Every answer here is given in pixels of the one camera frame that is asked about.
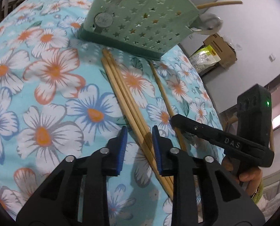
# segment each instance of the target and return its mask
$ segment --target wooden chopstick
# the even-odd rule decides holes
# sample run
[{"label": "wooden chopstick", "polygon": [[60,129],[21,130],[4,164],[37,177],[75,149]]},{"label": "wooden chopstick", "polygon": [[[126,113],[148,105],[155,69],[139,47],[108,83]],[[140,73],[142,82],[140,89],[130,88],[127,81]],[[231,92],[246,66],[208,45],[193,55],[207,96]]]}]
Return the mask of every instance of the wooden chopstick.
[{"label": "wooden chopstick", "polygon": [[101,59],[102,61],[102,64],[103,64],[103,67],[106,71],[106,74],[109,78],[109,81],[111,82],[111,85],[112,85],[112,88],[117,96],[117,99],[119,101],[119,104],[129,122],[129,124],[131,125],[131,128],[133,129],[134,131],[134,134],[136,135],[137,139],[138,139],[138,142],[139,142],[139,145],[142,149],[142,151],[144,152],[153,172],[155,173],[157,179],[160,181],[161,185],[163,186],[164,190],[166,191],[166,193],[169,195],[169,197],[171,199],[173,199],[173,188],[171,188],[171,186],[169,185],[168,181],[165,179],[165,177],[161,177],[158,173],[158,170],[157,170],[157,164],[156,164],[156,161],[152,155],[152,153],[150,152],[146,142],[145,142],[145,139],[143,137],[143,135],[141,134],[139,128],[138,128],[138,125],[124,99],[124,96],[119,88],[119,85],[115,79],[115,76],[112,72],[112,69],[110,67],[110,64],[109,62],[107,61],[107,59],[105,57],[103,57]]},{"label": "wooden chopstick", "polygon": [[233,5],[233,4],[243,4],[242,1],[222,1],[222,2],[210,2],[204,3],[197,6],[197,9],[204,9],[208,7],[216,7],[216,6],[223,6],[223,5]]},{"label": "wooden chopstick", "polygon": [[[165,93],[163,84],[162,84],[162,82],[160,81],[160,78],[158,77],[157,72],[156,72],[156,69],[155,69],[155,67],[153,66],[152,62],[149,62],[149,65],[150,65],[151,71],[153,72],[153,75],[154,75],[154,77],[155,77],[155,79],[156,79],[157,85],[158,85],[159,90],[160,90],[160,92],[161,92],[161,96],[162,96],[162,98],[164,99],[164,102],[165,102],[167,111],[168,111],[168,113],[169,113],[169,116],[170,116],[170,117],[173,117],[175,114],[174,114],[173,109],[171,108],[171,104],[170,104],[170,102],[169,102],[169,100],[168,100],[168,97],[167,97],[167,95],[166,95],[166,93]],[[175,128],[174,128],[174,131],[176,132],[176,135],[177,135],[177,137],[178,137],[178,140],[179,140],[181,149],[182,149],[183,151],[187,151],[186,145],[185,145],[185,142],[184,142],[184,139],[183,139],[183,135],[182,135],[180,129],[178,129],[178,128],[175,127]]]},{"label": "wooden chopstick", "polygon": [[[117,63],[115,62],[114,58],[112,57],[112,54],[106,49],[103,49],[102,52],[110,64],[111,70],[115,76],[115,79],[117,80],[117,83],[124,96],[124,99],[126,100],[127,105],[129,107],[129,109],[131,110],[131,113],[133,114],[133,117],[134,117],[136,123],[138,124],[140,132],[141,132],[142,136],[144,137],[144,140],[146,141],[146,144],[147,144],[150,152],[152,153],[153,157],[155,158],[155,152],[153,149],[153,139],[152,139],[152,134],[149,130],[149,127],[146,124],[146,121],[144,120],[144,117],[141,114],[139,107],[136,104],[136,101],[135,101],[134,97],[132,96],[130,89],[127,87],[127,85],[123,79],[122,73],[121,73]],[[170,177],[165,177],[165,179],[170,184],[170,187],[173,188],[174,187],[174,178],[172,176],[170,176]]]}]

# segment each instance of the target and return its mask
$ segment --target bundle of chopsticks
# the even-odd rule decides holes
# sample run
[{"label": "bundle of chopsticks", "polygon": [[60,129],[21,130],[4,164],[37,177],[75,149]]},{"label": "bundle of chopsticks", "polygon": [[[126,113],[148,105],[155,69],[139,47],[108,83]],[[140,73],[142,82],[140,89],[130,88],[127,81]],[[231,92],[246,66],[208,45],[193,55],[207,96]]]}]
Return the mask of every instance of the bundle of chopsticks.
[{"label": "bundle of chopsticks", "polygon": [[[138,105],[136,104],[130,89],[127,87],[121,70],[118,66],[118,64],[115,62],[112,54],[107,50],[103,49],[103,57],[101,59],[103,67],[105,69],[105,72],[109,78],[109,81],[112,85],[113,91],[118,99],[118,102],[121,106],[121,110],[123,111],[124,115],[126,116],[135,136],[137,137],[138,144],[140,145],[143,153],[145,154],[153,172],[155,173],[157,179],[159,180],[160,184],[164,188],[165,192],[168,194],[168,196],[173,199],[173,177],[162,177],[159,175],[157,170],[157,164],[155,160],[155,153],[153,149],[153,142],[152,142],[152,134],[150,132],[150,129],[145,122],[144,117],[142,116]],[[152,63],[150,63],[150,66],[152,68],[154,77],[156,79],[156,82],[159,86],[159,89],[161,91],[162,98],[165,101],[168,113],[170,117],[174,115],[173,110],[171,109],[171,105],[168,101],[168,98],[165,94],[163,85],[157,75],[157,72],[153,66]],[[186,150],[186,146],[182,137],[182,134],[180,133],[180,130],[175,129],[178,140],[180,142],[180,146],[182,150]]]}]

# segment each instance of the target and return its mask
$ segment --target round label on basket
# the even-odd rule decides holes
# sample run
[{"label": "round label on basket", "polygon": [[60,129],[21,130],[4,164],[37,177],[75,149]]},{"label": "round label on basket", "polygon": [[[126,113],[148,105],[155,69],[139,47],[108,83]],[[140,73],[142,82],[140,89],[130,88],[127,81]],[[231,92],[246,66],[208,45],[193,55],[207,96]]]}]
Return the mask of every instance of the round label on basket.
[{"label": "round label on basket", "polygon": [[113,16],[109,13],[99,13],[95,16],[94,22],[98,27],[106,28],[113,23]]}]

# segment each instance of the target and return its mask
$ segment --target brown cardboard box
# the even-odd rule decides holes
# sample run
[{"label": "brown cardboard box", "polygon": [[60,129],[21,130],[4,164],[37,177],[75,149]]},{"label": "brown cardboard box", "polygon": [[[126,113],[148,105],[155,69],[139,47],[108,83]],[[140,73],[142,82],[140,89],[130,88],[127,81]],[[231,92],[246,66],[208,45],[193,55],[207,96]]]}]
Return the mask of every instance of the brown cardboard box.
[{"label": "brown cardboard box", "polygon": [[230,67],[237,60],[237,57],[235,56],[235,53],[231,47],[229,47],[229,45],[223,40],[222,37],[219,36],[219,34],[209,36],[204,41],[204,44],[206,46],[212,46],[221,59],[219,64],[224,68]]}]

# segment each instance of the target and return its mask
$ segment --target silver bolt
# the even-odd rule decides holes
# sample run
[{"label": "silver bolt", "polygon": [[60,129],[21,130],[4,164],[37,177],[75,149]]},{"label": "silver bolt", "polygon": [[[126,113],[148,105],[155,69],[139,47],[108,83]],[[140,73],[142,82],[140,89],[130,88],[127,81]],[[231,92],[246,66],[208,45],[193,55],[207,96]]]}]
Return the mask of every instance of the silver bolt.
[{"label": "silver bolt", "polygon": [[180,152],[180,150],[179,150],[178,148],[171,148],[171,149],[170,149],[170,152],[171,152],[172,154],[178,154],[178,153]]},{"label": "silver bolt", "polygon": [[207,161],[208,163],[212,163],[214,162],[214,158],[212,156],[206,156],[205,161]]},{"label": "silver bolt", "polygon": [[106,148],[106,147],[101,148],[101,149],[100,149],[100,153],[101,153],[101,154],[107,154],[107,153],[109,153],[109,149]]},{"label": "silver bolt", "polygon": [[74,161],[74,159],[75,159],[75,157],[74,157],[73,155],[68,155],[68,156],[65,158],[66,162],[72,162],[72,161]]}]

